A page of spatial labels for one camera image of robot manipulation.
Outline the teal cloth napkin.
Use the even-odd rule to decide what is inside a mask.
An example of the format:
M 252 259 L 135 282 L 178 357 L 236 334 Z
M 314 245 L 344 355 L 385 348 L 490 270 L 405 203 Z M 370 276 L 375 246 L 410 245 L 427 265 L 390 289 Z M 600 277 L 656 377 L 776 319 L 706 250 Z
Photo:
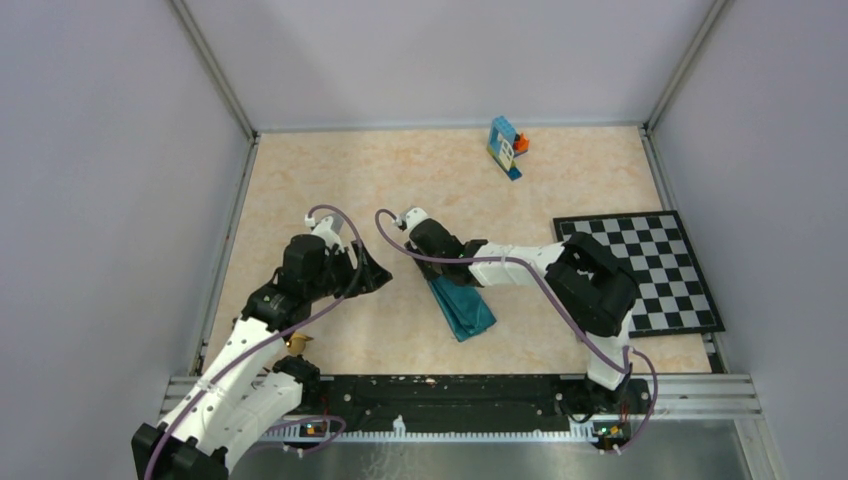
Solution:
M 481 335 L 496 324 L 495 315 L 474 287 L 459 286 L 444 277 L 427 284 L 458 342 Z

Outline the colourful toy block house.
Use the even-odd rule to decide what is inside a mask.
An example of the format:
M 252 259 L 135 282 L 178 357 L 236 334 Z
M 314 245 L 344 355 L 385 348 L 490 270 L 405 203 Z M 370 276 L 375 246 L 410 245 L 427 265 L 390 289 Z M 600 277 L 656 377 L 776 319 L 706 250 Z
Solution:
M 529 138 L 524 133 L 518 132 L 504 116 L 498 116 L 492 120 L 487 152 L 511 181 L 522 177 L 516 158 L 526 154 L 529 146 Z

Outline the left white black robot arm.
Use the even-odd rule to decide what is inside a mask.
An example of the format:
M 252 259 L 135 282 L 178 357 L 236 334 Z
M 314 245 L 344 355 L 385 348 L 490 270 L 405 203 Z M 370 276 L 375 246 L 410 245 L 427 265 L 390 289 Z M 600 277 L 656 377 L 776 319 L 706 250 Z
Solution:
M 319 404 L 311 363 L 287 356 L 281 369 L 253 384 L 265 364 L 329 298 L 334 306 L 392 280 L 361 241 L 349 247 L 334 233 L 294 236 L 271 279 L 251 293 L 211 366 L 157 424 L 142 424 L 131 448 L 141 479 L 226 479 L 247 451 L 285 414 Z

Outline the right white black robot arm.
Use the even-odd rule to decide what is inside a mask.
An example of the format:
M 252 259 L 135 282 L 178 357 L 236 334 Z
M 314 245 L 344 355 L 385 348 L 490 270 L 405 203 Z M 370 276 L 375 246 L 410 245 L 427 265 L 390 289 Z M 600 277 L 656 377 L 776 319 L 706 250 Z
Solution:
M 463 242 L 428 216 L 401 220 L 422 272 L 449 286 L 535 286 L 567 316 L 590 351 L 582 385 L 564 410 L 590 416 L 621 408 L 631 378 L 630 327 L 639 285 L 629 264 L 587 233 L 542 247 Z

